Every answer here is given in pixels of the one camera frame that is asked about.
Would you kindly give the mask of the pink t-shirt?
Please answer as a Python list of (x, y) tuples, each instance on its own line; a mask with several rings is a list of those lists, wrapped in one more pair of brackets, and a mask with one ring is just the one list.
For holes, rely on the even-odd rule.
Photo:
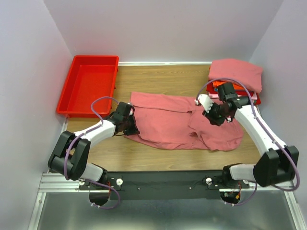
[(240, 124), (211, 125), (193, 97), (132, 92), (139, 134), (128, 139), (164, 150), (236, 149), (243, 138)]

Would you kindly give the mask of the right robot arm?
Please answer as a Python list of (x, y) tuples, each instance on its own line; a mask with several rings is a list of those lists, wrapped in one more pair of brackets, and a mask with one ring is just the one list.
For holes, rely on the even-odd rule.
[(300, 185), (297, 169), (299, 151), (278, 138), (258, 113), (250, 93), (238, 96), (232, 83), (218, 86), (215, 103), (207, 94), (198, 93), (195, 103), (203, 107), (203, 115), (212, 125), (238, 121), (247, 131), (260, 154), (256, 164), (233, 164), (223, 168), (221, 183), (230, 188), (240, 180), (254, 182), (262, 187), (274, 186), (296, 179), (293, 190)]

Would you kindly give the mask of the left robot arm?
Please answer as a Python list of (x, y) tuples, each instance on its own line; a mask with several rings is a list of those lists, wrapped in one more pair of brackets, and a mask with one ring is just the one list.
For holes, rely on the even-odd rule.
[(89, 152), (96, 144), (118, 133), (124, 136), (139, 134), (134, 112), (132, 104), (120, 102), (114, 112), (97, 124), (75, 133), (62, 132), (48, 160), (49, 169), (64, 175), (67, 180), (89, 181), (95, 189), (108, 185), (107, 170), (89, 163)]

